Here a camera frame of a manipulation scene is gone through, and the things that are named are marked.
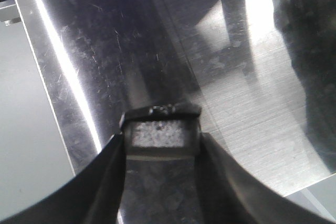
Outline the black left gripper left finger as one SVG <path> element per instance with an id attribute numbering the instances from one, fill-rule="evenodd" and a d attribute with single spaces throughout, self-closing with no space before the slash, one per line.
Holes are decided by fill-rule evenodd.
<path id="1" fill-rule="evenodd" d="M 117 134 L 71 181 L 2 223 L 117 223 L 125 169 L 123 137 Z"/>

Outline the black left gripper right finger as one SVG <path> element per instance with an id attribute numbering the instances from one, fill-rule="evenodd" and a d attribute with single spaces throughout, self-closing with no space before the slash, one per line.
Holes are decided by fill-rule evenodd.
<path id="1" fill-rule="evenodd" d="M 205 223 L 330 223 L 265 186 L 208 133 L 194 167 Z"/>

